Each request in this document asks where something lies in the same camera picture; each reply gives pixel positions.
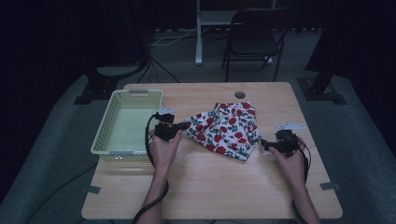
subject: person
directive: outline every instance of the person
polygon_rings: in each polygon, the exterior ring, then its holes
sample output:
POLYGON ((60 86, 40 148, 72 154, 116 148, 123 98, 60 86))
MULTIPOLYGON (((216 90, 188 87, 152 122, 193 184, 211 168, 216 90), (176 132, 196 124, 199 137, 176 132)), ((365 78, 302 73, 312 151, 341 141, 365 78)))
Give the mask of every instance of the person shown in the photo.
MULTIPOLYGON (((163 141, 150 131, 152 142, 149 144, 150 153, 153 158, 155 171, 148 190, 148 194, 143 201, 142 207, 156 200, 163 193, 169 170, 175 160, 177 147, 181 140, 182 131, 178 131, 175 138, 169 142, 163 141)), ((305 149, 305 142, 302 142, 301 152, 296 152, 289 158, 283 157, 275 148, 270 147, 271 153, 277 159, 280 169, 285 176, 291 190, 291 197, 301 215, 309 224, 320 223, 318 213, 312 204, 304 180, 304 156, 302 152, 305 149)), ((160 224, 163 216, 163 203, 159 202, 148 211, 146 211, 138 220, 138 224, 160 224)))

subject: white cloth with red flowers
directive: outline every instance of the white cloth with red flowers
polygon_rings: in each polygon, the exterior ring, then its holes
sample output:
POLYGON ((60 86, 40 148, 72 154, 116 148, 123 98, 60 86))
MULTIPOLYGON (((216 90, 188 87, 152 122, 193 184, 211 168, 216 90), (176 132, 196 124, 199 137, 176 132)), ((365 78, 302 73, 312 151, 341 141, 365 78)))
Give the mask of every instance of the white cloth with red flowers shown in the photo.
POLYGON ((184 133, 210 151, 246 161, 260 142, 256 112, 251 102, 216 104, 215 109, 184 120, 184 133))

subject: wooden table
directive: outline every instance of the wooden table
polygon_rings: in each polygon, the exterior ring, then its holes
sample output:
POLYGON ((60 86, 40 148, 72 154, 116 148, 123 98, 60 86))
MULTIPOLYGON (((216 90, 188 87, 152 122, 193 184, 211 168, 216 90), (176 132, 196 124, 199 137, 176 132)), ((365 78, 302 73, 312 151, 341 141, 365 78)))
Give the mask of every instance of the wooden table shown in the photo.
MULTIPOLYGON (((183 83, 130 84, 125 89, 163 90, 163 105, 176 110, 175 122, 211 111, 215 103, 250 101, 256 107, 262 138, 275 141, 276 125, 303 124, 303 113, 288 83, 183 83), (243 91, 246 98, 234 97, 243 91)), ((307 187, 321 218, 338 218, 343 212, 333 189, 322 190, 330 179, 309 129, 293 130, 311 150, 307 187)), ((88 219, 132 219, 140 208, 153 168, 133 162, 99 160, 82 215, 88 219)), ((290 190, 275 158, 257 146, 247 161, 208 151, 183 135, 169 175, 164 199, 166 219, 292 218, 290 190)))

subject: forearm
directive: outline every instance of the forearm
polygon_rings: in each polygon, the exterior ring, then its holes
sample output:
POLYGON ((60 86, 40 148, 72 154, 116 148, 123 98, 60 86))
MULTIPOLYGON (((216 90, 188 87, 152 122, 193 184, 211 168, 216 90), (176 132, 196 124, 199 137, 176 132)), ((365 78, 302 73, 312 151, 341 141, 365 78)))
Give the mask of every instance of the forearm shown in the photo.
MULTIPOLYGON (((142 207, 158 199, 165 189, 167 172, 154 172, 148 194, 142 207)), ((160 201, 148 211, 146 211, 137 221, 138 224, 157 224, 161 223, 163 217, 163 201, 160 201)))
POLYGON ((300 216, 309 224, 320 223, 317 210, 312 204, 308 190, 305 185, 294 185, 291 187, 291 197, 297 207, 300 216))

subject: table leg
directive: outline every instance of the table leg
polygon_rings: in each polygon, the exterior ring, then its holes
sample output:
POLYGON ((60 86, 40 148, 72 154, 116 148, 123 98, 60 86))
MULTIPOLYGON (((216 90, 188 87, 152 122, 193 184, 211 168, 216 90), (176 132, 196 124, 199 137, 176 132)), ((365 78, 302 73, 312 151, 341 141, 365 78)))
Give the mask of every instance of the table leg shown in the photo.
POLYGON ((201 1, 197 0, 197 46, 195 51, 195 65, 202 64, 202 30, 201 30, 201 1))

